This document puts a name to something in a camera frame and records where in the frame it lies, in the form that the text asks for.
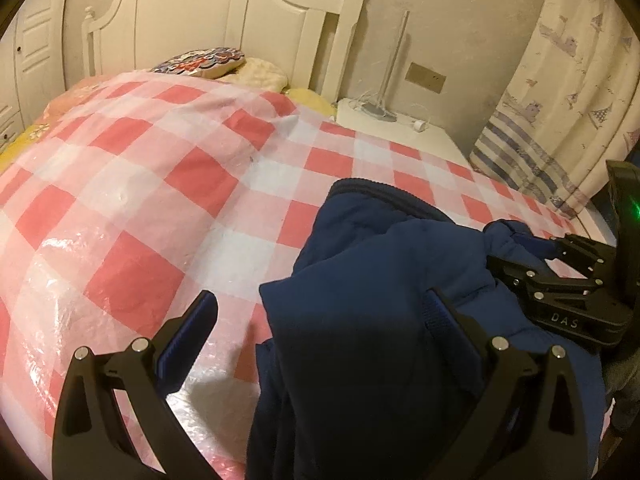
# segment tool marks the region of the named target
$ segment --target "blue garment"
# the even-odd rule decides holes
[[[494,254],[551,273],[513,240],[528,228],[499,221],[480,232],[394,188],[370,183],[372,196],[353,182],[330,192],[292,276],[260,287],[273,338],[256,350],[246,478],[416,479],[437,460],[476,396],[425,324],[433,287],[489,337],[566,348],[592,470],[605,411],[599,356],[533,325],[486,269]]]

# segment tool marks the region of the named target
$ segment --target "headboard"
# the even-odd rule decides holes
[[[151,68],[188,50],[229,46],[271,61],[308,88],[327,13],[338,22],[321,94],[338,97],[364,0],[113,0],[82,24],[84,74]]]

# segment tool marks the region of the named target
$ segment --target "red and white checkered tablecloth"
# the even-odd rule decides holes
[[[75,348],[124,349],[206,288],[218,324],[168,401],[223,478],[242,478],[253,346],[269,336],[258,285],[289,276],[328,189],[349,176],[401,187],[465,226],[509,218],[537,235],[572,232],[502,184],[272,92],[127,73],[64,115],[0,176],[0,412],[30,458],[51,476]]]

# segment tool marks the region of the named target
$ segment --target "patterned curtain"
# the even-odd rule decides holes
[[[578,214],[640,137],[640,44],[614,0],[545,0],[473,167]]]

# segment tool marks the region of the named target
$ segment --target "wall socket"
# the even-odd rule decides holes
[[[427,90],[436,92],[439,94],[442,92],[444,82],[447,80],[447,76],[438,74],[429,68],[418,65],[417,63],[411,63],[409,70],[406,71],[405,79],[408,82],[417,84]]]

